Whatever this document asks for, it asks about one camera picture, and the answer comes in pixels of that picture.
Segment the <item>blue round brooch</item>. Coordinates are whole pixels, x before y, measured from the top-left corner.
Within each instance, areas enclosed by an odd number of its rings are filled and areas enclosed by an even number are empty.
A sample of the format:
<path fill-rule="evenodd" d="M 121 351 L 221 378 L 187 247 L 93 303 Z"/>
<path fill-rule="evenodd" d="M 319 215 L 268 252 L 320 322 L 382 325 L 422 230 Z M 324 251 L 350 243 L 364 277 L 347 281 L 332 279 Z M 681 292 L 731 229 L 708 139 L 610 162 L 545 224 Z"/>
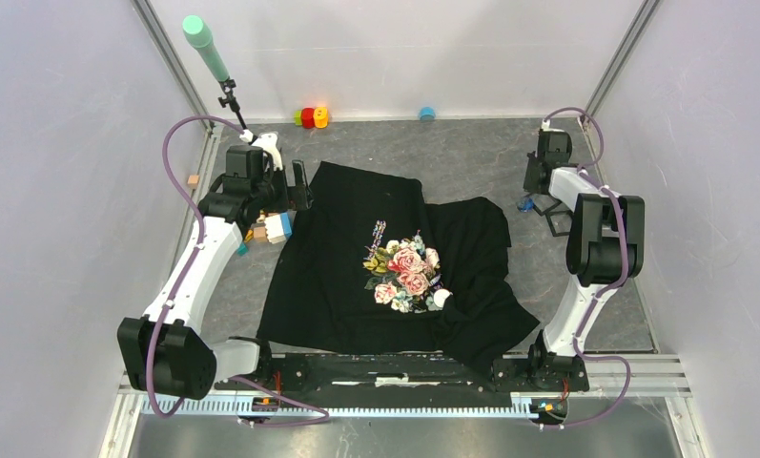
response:
<path fill-rule="evenodd" d="M 517 203 L 517 208 L 520 212 L 526 213 L 532 211 L 535 207 L 535 202 L 531 197 L 522 198 Z"/>

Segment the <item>black floral t-shirt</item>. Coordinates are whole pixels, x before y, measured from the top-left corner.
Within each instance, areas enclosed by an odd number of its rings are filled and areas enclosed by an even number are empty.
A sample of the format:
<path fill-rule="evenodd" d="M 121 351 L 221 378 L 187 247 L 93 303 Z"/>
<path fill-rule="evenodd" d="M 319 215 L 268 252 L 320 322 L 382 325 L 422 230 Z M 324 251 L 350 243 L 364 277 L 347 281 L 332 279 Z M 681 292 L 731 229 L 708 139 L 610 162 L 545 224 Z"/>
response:
<path fill-rule="evenodd" d="M 507 282 L 503 210 L 429 203 L 421 183 L 324 162 L 295 217 L 257 331 L 340 354 L 440 351 L 479 372 L 538 327 Z M 443 309 L 432 294 L 452 292 Z"/>

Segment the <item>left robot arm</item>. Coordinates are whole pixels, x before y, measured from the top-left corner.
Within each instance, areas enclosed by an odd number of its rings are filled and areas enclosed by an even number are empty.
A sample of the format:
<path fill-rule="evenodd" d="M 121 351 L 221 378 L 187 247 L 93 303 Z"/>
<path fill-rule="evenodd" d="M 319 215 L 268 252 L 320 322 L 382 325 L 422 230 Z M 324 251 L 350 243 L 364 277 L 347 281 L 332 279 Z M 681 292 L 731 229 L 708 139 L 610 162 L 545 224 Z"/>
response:
<path fill-rule="evenodd" d="M 273 381 L 265 343 L 233 337 L 209 345 L 200 328 L 225 266 L 258 218 L 311 207 L 303 162 L 283 165 L 279 157 L 267 146 L 228 149 L 225 170 L 197 204 L 192 234 L 166 284 L 141 317 L 125 318 L 117 328 L 132 388 L 201 400 L 233 376 L 256 389 Z"/>

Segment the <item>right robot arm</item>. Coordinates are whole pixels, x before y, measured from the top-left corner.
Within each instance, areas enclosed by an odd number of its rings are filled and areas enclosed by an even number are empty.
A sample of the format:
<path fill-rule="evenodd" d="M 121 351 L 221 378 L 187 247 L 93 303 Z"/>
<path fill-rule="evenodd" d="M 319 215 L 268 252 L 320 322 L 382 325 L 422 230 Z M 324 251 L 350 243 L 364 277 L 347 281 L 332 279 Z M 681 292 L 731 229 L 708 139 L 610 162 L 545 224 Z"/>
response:
<path fill-rule="evenodd" d="M 530 346 L 526 378 L 550 389 L 583 369 L 586 338 L 606 302 L 643 267 L 645 202 L 600 183 L 571 163 L 569 133 L 543 125 L 537 148 L 528 156 L 524 190 L 553 199 L 541 211 L 550 219 L 564 206 L 570 228 L 564 233 L 569 282 L 558 310 Z"/>

